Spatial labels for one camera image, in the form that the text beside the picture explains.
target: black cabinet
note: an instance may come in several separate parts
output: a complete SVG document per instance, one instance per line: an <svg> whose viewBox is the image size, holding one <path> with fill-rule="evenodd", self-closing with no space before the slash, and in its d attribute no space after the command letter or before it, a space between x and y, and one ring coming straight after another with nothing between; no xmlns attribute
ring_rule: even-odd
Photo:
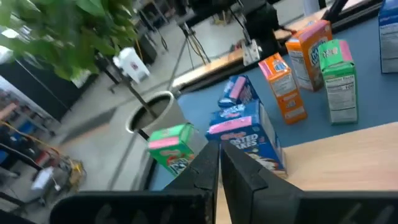
<svg viewBox="0 0 398 224"><path fill-rule="evenodd" d="M39 69L24 60L1 64L0 75L58 121L97 77L91 75L77 88L56 76L51 66Z"/></svg>

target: green cereal box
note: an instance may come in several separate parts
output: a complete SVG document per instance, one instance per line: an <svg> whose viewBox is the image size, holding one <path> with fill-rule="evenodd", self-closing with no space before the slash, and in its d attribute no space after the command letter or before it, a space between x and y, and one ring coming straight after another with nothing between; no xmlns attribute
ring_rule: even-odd
<svg viewBox="0 0 398 224"><path fill-rule="evenodd" d="M332 124L358 122L358 82L347 42L331 40L318 51Z"/></svg>
<svg viewBox="0 0 398 224"><path fill-rule="evenodd" d="M159 164L177 176L207 142L192 124L179 124L153 132L149 138L148 151Z"/></svg>

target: wooden table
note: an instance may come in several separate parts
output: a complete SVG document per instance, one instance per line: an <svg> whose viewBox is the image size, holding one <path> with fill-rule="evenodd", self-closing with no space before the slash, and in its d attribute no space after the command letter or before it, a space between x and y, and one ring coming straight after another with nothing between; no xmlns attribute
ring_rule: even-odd
<svg viewBox="0 0 398 224"><path fill-rule="evenodd" d="M398 190L398 122L284 149L289 181L302 190ZM230 224L224 189L217 224Z"/></svg>
<svg viewBox="0 0 398 224"><path fill-rule="evenodd" d="M365 1L366 0L348 0L343 10ZM311 16L305 17L297 22L293 22L287 25L286 27L293 30L303 29L309 22L321 19L326 10L327 8L321 9L318 12L312 14ZM277 39L286 38L291 34L290 32L284 30L277 30L274 33ZM230 54L224 57L221 57L217 60L212 61L211 63L203 65L195 70L192 70L191 72L188 72L184 75L177 77L173 81L172 87L178 88L184 83L190 83L192 81L201 79L213 73L214 71L221 70L223 67L228 66L229 64L235 63L238 60L242 59L243 59L243 51L241 49L235 50L234 52L231 52Z"/></svg>

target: orange cereal box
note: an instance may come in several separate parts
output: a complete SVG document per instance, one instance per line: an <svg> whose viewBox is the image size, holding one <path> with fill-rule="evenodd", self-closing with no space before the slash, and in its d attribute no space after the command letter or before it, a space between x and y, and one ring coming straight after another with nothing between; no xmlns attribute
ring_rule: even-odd
<svg viewBox="0 0 398 224"><path fill-rule="evenodd" d="M286 42L300 87L311 91L322 88L323 79L319 67L318 46L331 39L330 22L320 20L298 31Z"/></svg>
<svg viewBox="0 0 398 224"><path fill-rule="evenodd" d="M292 70L279 53L259 62L259 66L274 92L285 122L292 124L305 119L307 112L305 112Z"/></svg>

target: blue table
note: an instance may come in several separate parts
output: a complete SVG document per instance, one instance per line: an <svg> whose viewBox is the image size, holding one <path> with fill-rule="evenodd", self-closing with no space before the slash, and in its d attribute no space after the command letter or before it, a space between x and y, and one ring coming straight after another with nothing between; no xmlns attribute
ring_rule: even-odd
<svg viewBox="0 0 398 224"><path fill-rule="evenodd" d="M261 70L257 67L244 73L250 78L260 96L280 138L282 147L398 121L398 100L395 99L395 96L398 96L398 74L381 74L377 18L344 30L333 37L348 41L356 64L358 73L358 124L339 126L330 124L327 98L323 88L315 93L301 90L308 118L293 125L287 125L282 119L277 102ZM286 55L284 59L292 67L289 56ZM221 82L204 90L187 93L178 99L185 117L203 134L208 129L210 113L219 110L217 100L224 85L225 82ZM172 180L171 174L163 167L157 166L151 189L161 190Z"/></svg>

